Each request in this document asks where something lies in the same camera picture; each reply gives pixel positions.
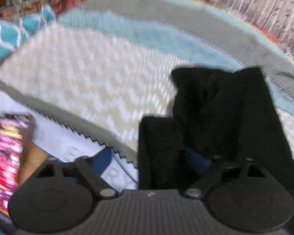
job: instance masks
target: teal fabric with white pattern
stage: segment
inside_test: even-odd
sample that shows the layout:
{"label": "teal fabric with white pattern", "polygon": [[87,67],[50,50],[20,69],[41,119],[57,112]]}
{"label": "teal fabric with white pattern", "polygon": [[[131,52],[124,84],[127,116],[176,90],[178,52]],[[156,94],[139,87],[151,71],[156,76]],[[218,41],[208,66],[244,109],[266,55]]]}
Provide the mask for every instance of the teal fabric with white pattern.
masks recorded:
{"label": "teal fabric with white pattern", "polygon": [[0,61],[23,45],[39,29],[53,21],[55,15],[49,4],[40,12],[26,15],[14,22],[0,20]]}

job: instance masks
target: black fabric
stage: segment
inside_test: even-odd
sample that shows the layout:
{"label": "black fabric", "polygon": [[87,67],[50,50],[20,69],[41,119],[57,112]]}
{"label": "black fabric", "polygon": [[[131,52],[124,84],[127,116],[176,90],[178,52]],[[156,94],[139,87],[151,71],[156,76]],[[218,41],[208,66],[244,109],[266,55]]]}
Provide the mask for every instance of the black fabric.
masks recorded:
{"label": "black fabric", "polygon": [[[294,197],[294,160],[259,68],[179,68],[171,77],[173,117],[140,124],[140,189],[188,188],[197,179],[184,158],[190,148],[206,158],[254,158]],[[287,229],[294,234],[294,216]]]}

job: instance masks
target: gray fabric strip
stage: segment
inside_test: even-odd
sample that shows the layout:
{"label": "gray fabric strip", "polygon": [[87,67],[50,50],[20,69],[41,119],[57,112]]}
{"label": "gray fabric strip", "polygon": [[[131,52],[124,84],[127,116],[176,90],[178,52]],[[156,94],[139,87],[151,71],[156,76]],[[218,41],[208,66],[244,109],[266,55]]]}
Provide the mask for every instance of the gray fabric strip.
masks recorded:
{"label": "gray fabric strip", "polygon": [[178,7],[163,0],[86,0],[81,9],[112,10],[119,15],[174,25],[221,48],[246,66],[260,66],[265,76],[294,99],[293,65],[261,45],[254,36],[214,17],[204,8]]}
{"label": "gray fabric strip", "polygon": [[25,96],[1,80],[0,90],[7,93],[15,101],[38,111],[40,114],[53,118],[66,127],[70,127],[72,131],[76,130],[78,133],[83,133],[85,138],[90,137],[93,141],[98,141],[100,144],[113,147],[115,151],[120,153],[121,157],[125,157],[128,162],[132,162],[137,168],[137,152],[116,140],[109,131],[56,106],[50,105],[32,96]]}

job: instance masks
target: ribbed gray panel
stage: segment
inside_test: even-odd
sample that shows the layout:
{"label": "ribbed gray panel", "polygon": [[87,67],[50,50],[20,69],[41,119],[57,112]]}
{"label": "ribbed gray panel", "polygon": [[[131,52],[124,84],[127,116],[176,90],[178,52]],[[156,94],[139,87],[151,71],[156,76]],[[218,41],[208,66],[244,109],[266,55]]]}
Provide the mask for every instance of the ribbed gray panel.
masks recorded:
{"label": "ribbed gray panel", "polygon": [[[201,201],[177,190],[125,191],[102,201],[79,226],[57,235],[248,235],[217,222]],[[15,235],[34,235],[18,231]],[[284,229],[266,235],[288,235]]]}

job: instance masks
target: black cloth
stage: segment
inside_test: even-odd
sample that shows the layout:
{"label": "black cloth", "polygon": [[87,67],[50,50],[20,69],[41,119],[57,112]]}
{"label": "black cloth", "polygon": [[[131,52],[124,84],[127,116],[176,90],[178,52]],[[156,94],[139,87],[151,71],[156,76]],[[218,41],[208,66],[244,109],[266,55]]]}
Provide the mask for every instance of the black cloth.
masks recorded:
{"label": "black cloth", "polygon": [[[178,68],[172,118],[144,117],[139,129],[139,188],[179,189],[197,176],[185,149],[229,160],[251,157],[294,198],[294,160],[259,68],[235,73]],[[294,216],[287,226],[294,234]]]}

